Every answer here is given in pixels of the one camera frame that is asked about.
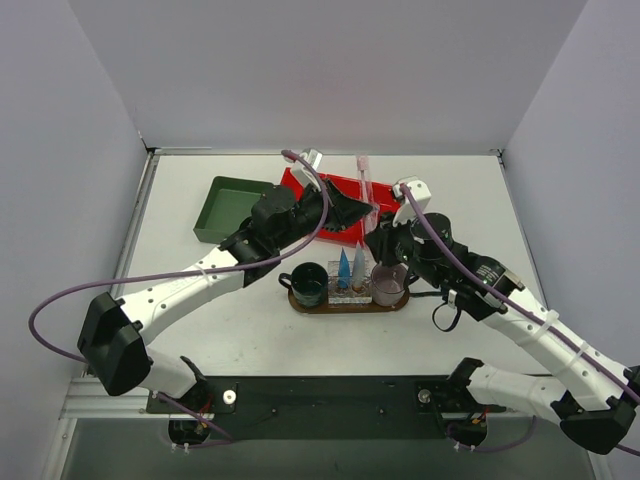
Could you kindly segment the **lilac mug black handle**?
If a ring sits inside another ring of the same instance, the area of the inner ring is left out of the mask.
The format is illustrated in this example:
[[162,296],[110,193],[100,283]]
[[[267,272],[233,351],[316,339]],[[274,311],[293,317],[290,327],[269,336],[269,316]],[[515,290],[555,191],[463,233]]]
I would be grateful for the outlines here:
[[401,265],[386,267],[376,265],[371,272],[371,295],[373,301],[382,307],[396,305],[403,297],[407,270]]

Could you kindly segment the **white toothbrush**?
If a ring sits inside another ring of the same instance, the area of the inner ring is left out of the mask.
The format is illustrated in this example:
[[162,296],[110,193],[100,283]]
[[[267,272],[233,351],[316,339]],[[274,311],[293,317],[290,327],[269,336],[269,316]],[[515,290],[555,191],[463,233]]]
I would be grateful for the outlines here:
[[376,228],[379,206],[374,199],[369,158],[366,155],[357,155],[356,166],[360,184],[361,201],[371,207],[371,211],[362,220],[362,232],[363,235],[366,236]]

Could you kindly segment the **blue white toothpaste tube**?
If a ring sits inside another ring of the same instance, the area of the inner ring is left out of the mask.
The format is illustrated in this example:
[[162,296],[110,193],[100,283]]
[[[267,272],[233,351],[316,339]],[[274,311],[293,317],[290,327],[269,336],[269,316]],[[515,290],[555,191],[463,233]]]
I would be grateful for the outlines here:
[[341,255],[338,265],[337,275],[337,287],[340,290],[346,290],[351,286],[351,267],[349,259],[344,249],[341,250]]

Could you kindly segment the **white toothpaste tube orange cap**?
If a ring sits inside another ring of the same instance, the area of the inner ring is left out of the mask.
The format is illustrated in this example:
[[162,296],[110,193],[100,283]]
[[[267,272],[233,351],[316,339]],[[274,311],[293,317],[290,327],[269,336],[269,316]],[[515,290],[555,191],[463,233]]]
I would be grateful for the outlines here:
[[356,244],[353,268],[351,273],[351,286],[356,292],[362,290],[366,275],[366,260],[364,250],[360,243]]

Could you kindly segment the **dark green mug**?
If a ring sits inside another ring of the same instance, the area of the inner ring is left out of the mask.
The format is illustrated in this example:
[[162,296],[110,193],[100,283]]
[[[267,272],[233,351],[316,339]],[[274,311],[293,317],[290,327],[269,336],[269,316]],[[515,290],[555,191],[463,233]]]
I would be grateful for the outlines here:
[[328,299],[328,273],[317,263],[301,263],[291,273],[280,273],[278,282],[293,294],[301,307],[316,308]]

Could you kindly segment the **clear acrylic toothbrush holder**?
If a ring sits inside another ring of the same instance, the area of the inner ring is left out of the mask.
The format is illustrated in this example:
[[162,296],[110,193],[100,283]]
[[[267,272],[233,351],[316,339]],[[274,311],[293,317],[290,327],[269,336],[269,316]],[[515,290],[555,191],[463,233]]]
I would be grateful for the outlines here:
[[367,305],[372,302],[370,262],[364,260],[364,277],[361,288],[354,290],[351,286],[341,288],[339,286],[339,261],[327,263],[328,273],[328,302],[334,307],[338,305]]

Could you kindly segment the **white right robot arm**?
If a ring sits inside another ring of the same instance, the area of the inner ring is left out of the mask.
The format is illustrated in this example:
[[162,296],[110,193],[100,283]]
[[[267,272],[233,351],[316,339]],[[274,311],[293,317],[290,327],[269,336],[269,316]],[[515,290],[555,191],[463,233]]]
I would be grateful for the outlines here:
[[365,236],[375,261],[402,264],[442,293],[458,313],[499,332],[547,371],[537,377],[465,358],[449,381],[481,405],[500,406],[559,426],[580,447],[606,455],[621,445],[639,406],[639,370],[611,360],[566,327],[498,260],[453,239],[439,213],[394,224],[384,214]]

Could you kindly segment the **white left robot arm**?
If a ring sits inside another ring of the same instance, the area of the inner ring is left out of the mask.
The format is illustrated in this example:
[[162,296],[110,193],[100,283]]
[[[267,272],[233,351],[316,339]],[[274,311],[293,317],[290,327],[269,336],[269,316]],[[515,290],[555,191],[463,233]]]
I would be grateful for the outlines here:
[[286,186],[267,189],[240,227],[175,279],[127,294],[95,297],[77,342],[106,392],[136,387],[169,395],[183,411],[204,402],[204,377],[186,356],[151,349],[164,330],[206,303],[245,288],[279,264],[279,254],[316,228],[340,232],[371,212],[369,204],[343,194],[331,181],[295,196]]

